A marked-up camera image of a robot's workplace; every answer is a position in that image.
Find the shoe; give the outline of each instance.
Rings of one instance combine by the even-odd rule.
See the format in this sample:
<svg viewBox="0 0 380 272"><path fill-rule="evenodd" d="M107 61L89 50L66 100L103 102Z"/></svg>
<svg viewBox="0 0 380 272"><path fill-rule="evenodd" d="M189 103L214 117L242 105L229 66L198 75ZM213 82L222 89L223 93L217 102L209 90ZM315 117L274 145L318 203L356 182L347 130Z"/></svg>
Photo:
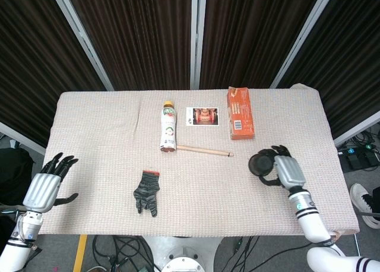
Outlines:
<svg viewBox="0 0 380 272"><path fill-rule="evenodd" d="M372 196L368 194L367 190L361 184L355 183L350 188L350 198L352 203L364 213L372 213L373 201ZM362 216L366 225L373 229L380 229L380 221L375 220L374 217Z"/></svg>

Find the plastic bottle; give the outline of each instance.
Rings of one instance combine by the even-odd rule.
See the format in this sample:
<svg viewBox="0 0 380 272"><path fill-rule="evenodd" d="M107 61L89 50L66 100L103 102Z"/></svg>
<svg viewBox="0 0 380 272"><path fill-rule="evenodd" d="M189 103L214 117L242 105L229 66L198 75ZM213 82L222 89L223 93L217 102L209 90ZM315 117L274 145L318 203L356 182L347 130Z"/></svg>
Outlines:
<svg viewBox="0 0 380 272"><path fill-rule="evenodd" d="M165 101L161 111L160 150L165 152L176 150L176 112L171 101Z"/></svg>

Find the cardboard box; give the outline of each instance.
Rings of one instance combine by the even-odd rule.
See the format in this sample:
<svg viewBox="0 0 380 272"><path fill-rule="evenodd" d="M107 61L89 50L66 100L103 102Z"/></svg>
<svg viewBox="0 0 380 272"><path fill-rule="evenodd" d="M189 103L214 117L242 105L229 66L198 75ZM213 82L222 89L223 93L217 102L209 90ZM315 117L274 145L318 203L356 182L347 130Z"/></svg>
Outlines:
<svg viewBox="0 0 380 272"><path fill-rule="evenodd" d="M248 140L254 137L251 101L248 88L228 88L228 114L232 140Z"/></svg>

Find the gray floor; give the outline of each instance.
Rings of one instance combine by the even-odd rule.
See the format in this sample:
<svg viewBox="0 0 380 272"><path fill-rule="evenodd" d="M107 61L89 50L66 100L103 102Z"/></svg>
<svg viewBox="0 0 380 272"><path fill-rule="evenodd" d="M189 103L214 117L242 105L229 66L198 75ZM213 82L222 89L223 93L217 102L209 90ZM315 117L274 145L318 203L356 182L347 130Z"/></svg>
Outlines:
<svg viewBox="0 0 380 272"><path fill-rule="evenodd" d="M0 148L9 147L9 138L5 137L0 140ZM33 160L36 162L33 166L33 173L38 172L42 167L43 156L26 148ZM352 184L361 183L369 192L377 186L380 186L380 167L372 172L355 171L345 173L347 187ZM369 258L380 259L380 230L375 230L367 227L361 217L359 217L360 233L359 238L360 250L362 255ZM227 260L233 255L233 248L239 238L224 238L220 244L215 261L214 271L221 271ZM225 271L230 271L235 264L240 252L248 238L244 238L243 245L240 251L234 255L229 262ZM77 235L40 235L38 245L43 249L42 253L30 262L26 268L26 272L54 271L54 272L71 272L74 267L75 255L77 251L79 236ZM82 266L82 271L96 265L92 254L93 236L88 236L86 251ZM288 249L296 246L302 246L307 241L303 236L260 236L260 239L246 262L246 270L254 268L262 263L265 259L283 249ZM353 236L342 236L337 242L338 246L346 253L347 256L357 255ZM101 236L99 238L99 250L104 253L114 253L114 247L110 236ZM307 249L290 251L285 254L273 258L268 263L256 271L311 271L306 262ZM101 260L102 264L107 264L107 261ZM136 265L140 268L145 266L144 260L136 258ZM133 271L130 266L125 267L124 271Z"/></svg>

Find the black curtain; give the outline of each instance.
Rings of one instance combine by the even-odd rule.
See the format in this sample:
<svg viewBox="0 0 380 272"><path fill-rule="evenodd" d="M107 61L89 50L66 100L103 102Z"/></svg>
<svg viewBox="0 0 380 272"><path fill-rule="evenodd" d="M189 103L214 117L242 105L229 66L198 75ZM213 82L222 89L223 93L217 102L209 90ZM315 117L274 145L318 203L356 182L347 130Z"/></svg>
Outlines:
<svg viewBox="0 0 380 272"><path fill-rule="evenodd" d="M0 8L0 121L46 146L61 93L104 87L55 0Z"/></svg>
<svg viewBox="0 0 380 272"><path fill-rule="evenodd" d="M316 0L207 0L200 88L268 88Z"/></svg>
<svg viewBox="0 0 380 272"><path fill-rule="evenodd" d="M317 89L334 138L380 110L380 0L330 0L279 87Z"/></svg>
<svg viewBox="0 0 380 272"><path fill-rule="evenodd" d="M71 0L115 90L189 89L191 0Z"/></svg>

